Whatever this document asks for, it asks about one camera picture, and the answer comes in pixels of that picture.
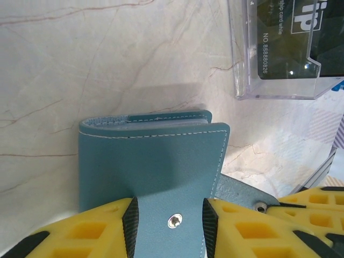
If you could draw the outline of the aluminium frame side rail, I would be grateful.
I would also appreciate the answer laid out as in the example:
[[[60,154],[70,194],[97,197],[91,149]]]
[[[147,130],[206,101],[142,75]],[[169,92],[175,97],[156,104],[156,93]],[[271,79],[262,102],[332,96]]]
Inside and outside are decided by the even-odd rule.
[[[325,162],[291,194],[314,187],[344,187],[344,149],[332,147]]]

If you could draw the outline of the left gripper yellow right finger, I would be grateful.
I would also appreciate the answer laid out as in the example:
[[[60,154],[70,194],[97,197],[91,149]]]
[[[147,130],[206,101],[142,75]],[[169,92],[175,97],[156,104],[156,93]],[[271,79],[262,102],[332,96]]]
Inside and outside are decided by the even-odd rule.
[[[305,227],[219,199],[203,200],[208,258],[344,258],[344,235],[328,246]]]

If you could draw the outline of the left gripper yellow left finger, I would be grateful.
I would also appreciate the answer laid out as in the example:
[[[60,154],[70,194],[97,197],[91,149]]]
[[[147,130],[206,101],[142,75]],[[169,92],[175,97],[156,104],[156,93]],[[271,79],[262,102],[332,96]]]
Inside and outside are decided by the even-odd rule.
[[[1,258],[134,258],[137,198],[123,198],[46,225]]]

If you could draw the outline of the clear acrylic card box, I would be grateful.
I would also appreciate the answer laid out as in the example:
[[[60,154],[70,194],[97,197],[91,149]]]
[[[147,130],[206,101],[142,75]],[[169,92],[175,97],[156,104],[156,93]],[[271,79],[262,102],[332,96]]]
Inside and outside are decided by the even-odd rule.
[[[263,80],[257,66],[257,1],[227,0],[238,99],[317,99],[344,77]]]

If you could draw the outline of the blue leather card holder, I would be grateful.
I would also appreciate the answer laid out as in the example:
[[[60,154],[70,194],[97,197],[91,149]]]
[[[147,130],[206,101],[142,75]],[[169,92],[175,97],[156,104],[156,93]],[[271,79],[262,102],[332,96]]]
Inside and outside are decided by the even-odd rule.
[[[221,174],[230,127],[206,110],[106,116],[79,124],[81,211],[135,197],[133,258],[204,258],[202,206],[277,199]]]

